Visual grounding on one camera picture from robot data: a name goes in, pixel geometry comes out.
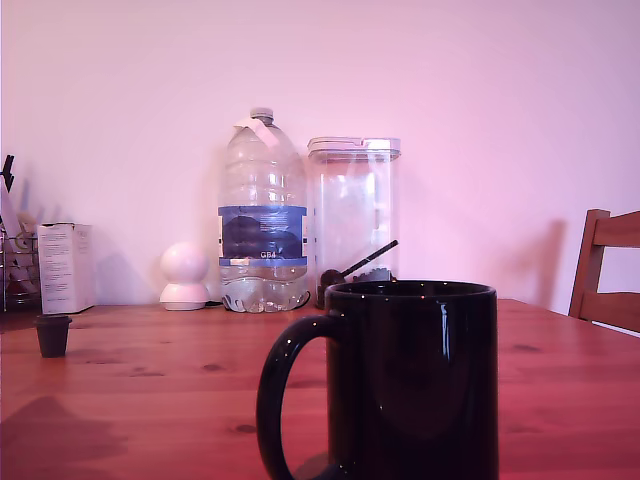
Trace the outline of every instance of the small black cup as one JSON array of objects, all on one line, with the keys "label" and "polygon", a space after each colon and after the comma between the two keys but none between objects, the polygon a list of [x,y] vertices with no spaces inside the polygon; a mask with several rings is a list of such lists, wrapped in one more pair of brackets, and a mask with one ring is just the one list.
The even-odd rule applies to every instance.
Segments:
[{"label": "small black cup", "polygon": [[64,357],[71,319],[67,315],[41,315],[33,323],[38,330],[42,357]]},{"label": "small black cup", "polygon": [[258,445],[274,480],[287,377],[304,345],[327,340],[333,480],[498,479],[496,292],[456,282],[334,285],[327,314],[289,325],[262,371]]}]

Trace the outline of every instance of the wooden table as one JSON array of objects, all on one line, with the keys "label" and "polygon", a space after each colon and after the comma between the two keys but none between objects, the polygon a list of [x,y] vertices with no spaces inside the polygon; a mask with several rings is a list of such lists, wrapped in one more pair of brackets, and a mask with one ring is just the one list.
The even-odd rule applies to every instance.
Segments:
[{"label": "wooden table", "polygon": [[[266,478],[258,378],[302,313],[96,307],[58,359],[4,315],[2,480]],[[303,350],[285,397],[300,478],[326,462],[324,345]],[[502,300],[499,351],[502,479],[640,479],[640,339]]]}]

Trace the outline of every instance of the white box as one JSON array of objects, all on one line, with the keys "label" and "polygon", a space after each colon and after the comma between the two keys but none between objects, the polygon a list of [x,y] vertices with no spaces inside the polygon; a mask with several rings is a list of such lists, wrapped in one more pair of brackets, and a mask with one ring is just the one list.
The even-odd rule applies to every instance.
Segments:
[{"label": "white box", "polygon": [[38,226],[42,313],[76,313],[96,303],[91,226]]}]

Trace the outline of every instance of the wooden chair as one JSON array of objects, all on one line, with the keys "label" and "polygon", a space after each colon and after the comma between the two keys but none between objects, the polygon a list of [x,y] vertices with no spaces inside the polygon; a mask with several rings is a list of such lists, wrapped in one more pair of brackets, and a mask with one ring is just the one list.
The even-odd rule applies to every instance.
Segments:
[{"label": "wooden chair", "polygon": [[569,316],[640,332],[640,293],[598,293],[604,247],[640,248],[640,211],[587,212]]}]

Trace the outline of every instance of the mug handle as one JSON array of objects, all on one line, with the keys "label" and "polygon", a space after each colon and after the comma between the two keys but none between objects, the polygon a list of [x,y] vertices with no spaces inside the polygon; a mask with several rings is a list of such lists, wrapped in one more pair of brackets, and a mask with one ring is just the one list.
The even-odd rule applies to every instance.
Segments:
[{"label": "mug handle", "polygon": [[[282,399],[287,378],[298,353],[310,340],[326,337],[340,339],[340,324],[329,315],[313,315],[301,318],[289,325],[271,347],[265,361],[258,387],[256,428],[262,463],[273,480],[294,480],[287,467],[282,450]],[[329,465],[314,480],[344,477],[337,465]]]}]

